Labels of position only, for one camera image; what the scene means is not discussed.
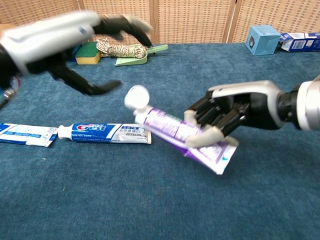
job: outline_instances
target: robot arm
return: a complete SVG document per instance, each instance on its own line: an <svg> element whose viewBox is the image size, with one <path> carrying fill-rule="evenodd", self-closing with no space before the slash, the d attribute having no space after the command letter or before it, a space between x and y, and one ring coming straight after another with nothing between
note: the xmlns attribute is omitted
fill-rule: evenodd
<svg viewBox="0 0 320 240"><path fill-rule="evenodd" d="M320 130L319 92L320 75L286 93L268 80L211 87L184 112L186 122L205 130L189 136L186 144L190 148L213 145L239 126L277 130L290 122L299 130Z"/></svg>
<svg viewBox="0 0 320 240"><path fill-rule="evenodd" d="M49 72L55 80L86 95L105 94L121 84L119 80L92 85L67 68L72 49L93 35L109 35L122 40L121 31L134 36L142 45L152 45L146 32L151 26L134 17L101 18L93 11L75 11L50 17L3 32L0 38L0 87L12 89L14 76Z"/></svg>

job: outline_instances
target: table surface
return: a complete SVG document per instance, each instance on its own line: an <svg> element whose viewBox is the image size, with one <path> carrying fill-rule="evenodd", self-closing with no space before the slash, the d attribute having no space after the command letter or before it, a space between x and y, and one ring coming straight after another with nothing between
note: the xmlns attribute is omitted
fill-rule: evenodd
<svg viewBox="0 0 320 240"><path fill-rule="evenodd" d="M133 123L124 97L136 84L176 117L209 87L270 80L285 92L320 74L320 52L253 56L242 43L169 44L146 64L69 67L91 83L118 79L104 96L82 95L48 73L26 77L0 111L4 123L58 127ZM320 234L318 132L287 124L239 127L223 175L152 144L0 143L0 239L302 239Z"/></svg>

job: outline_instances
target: toothpaste tube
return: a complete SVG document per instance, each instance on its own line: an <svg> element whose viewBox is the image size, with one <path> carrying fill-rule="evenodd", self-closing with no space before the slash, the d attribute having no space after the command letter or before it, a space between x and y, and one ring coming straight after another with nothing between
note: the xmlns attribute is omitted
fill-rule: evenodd
<svg viewBox="0 0 320 240"><path fill-rule="evenodd" d="M161 139L178 149L185 157L207 166L217 175L222 175L237 146L217 142L209 147L189 148L186 138L203 130L179 118L148 105L149 96L143 86L134 86L127 94L124 104L134 110L135 123L142 125Z"/></svg>
<svg viewBox="0 0 320 240"><path fill-rule="evenodd" d="M0 143L49 147L57 132L56 127L0 123Z"/></svg>
<svg viewBox="0 0 320 240"><path fill-rule="evenodd" d="M139 124L75 123L58 128L59 139L74 142L151 144L151 132Z"/></svg>

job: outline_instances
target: rope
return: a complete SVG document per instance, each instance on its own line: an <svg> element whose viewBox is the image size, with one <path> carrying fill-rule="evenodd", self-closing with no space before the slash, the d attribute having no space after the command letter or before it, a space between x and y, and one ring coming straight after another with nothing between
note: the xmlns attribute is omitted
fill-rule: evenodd
<svg viewBox="0 0 320 240"><path fill-rule="evenodd" d="M128 46L112 44L108 38L97 38L96 48L101 52L101 57L136 58L142 59L147 55L147 48L141 44Z"/></svg>

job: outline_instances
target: yellow sponge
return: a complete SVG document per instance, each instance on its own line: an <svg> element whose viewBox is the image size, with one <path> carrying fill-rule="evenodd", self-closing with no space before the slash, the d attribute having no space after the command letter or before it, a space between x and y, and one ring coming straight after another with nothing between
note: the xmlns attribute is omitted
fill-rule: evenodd
<svg viewBox="0 0 320 240"><path fill-rule="evenodd" d="M97 49L96 41L84 43L75 55L79 65L98 64L100 58L101 52Z"/></svg>

